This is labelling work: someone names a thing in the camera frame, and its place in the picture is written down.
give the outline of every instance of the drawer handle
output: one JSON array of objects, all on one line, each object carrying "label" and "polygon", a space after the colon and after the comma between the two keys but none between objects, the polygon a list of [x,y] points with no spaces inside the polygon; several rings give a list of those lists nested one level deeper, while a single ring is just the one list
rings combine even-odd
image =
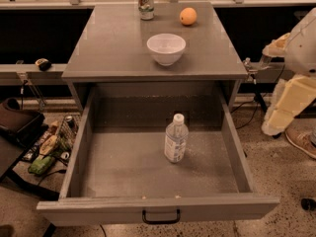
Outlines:
[{"label": "drawer handle", "polygon": [[171,219],[171,220],[148,220],[146,218],[146,210],[142,211],[142,221],[148,225],[170,225],[170,224],[176,224],[180,221],[180,210],[177,209],[177,218]]}]

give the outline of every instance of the bottle cap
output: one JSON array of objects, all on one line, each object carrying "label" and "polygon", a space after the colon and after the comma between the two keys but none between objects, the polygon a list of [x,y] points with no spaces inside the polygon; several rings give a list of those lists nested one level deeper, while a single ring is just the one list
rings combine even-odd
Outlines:
[{"label": "bottle cap", "polygon": [[173,123],[176,125],[183,124],[183,123],[185,123],[185,117],[181,114],[175,114]]}]

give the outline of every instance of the open drawer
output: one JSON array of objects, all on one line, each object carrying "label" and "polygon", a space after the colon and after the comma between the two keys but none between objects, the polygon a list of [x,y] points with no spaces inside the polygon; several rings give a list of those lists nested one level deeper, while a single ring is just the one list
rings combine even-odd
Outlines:
[{"label": "open drawer", "polygon": [[[258,219],[277,204],[256,193],[215,81],[99,83],[90,91],[58,201],[37,210],[55,226]],[[184,159],[164,155],[181,112]]]}]

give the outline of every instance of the white bowl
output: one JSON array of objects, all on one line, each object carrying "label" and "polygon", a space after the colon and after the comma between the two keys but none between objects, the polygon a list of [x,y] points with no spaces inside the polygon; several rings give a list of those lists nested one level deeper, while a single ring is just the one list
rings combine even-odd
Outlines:
[{"label": "white bowl", "polygon": [[163,66],[170,66],[184,53],[186,41],[180,36],[161,34],[151,37],[147,47],[154,60]]}]

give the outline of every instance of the orange fruit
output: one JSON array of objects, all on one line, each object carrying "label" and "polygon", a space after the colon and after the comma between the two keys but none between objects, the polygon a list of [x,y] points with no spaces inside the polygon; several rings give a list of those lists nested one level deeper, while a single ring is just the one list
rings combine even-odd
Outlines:
[{"label": "orange fruit", "polygon": [[189,26],[195,23],[198,14],[194,8],[186,8],[180,13],[180,21],[183,25]]}]

